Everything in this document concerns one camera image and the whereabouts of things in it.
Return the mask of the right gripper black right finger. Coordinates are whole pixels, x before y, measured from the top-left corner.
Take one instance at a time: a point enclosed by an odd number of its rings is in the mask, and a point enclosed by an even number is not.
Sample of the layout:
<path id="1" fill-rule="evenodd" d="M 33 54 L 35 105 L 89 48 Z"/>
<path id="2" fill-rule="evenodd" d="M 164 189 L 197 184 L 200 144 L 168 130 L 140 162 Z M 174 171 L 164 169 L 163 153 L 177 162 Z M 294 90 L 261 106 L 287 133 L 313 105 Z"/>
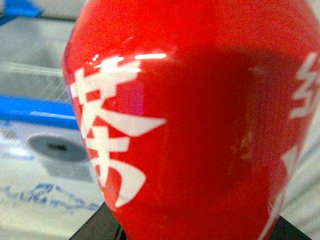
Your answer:
<path id="1" fill-rule="evenodd" d="M 306 234 L 280 216 L 269 237 L 270 240 L 311 240 Z"/>

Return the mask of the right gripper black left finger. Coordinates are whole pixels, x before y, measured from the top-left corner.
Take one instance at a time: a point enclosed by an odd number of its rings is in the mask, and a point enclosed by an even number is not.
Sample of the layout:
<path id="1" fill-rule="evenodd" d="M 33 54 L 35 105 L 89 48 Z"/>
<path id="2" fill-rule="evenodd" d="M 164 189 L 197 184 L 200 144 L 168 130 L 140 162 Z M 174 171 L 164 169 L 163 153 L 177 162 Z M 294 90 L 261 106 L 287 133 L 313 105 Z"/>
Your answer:
<path id="1" fill-rule="evenodd" d="M 104 202 L 69 239 L 121 240 L 122 227 Z"/>

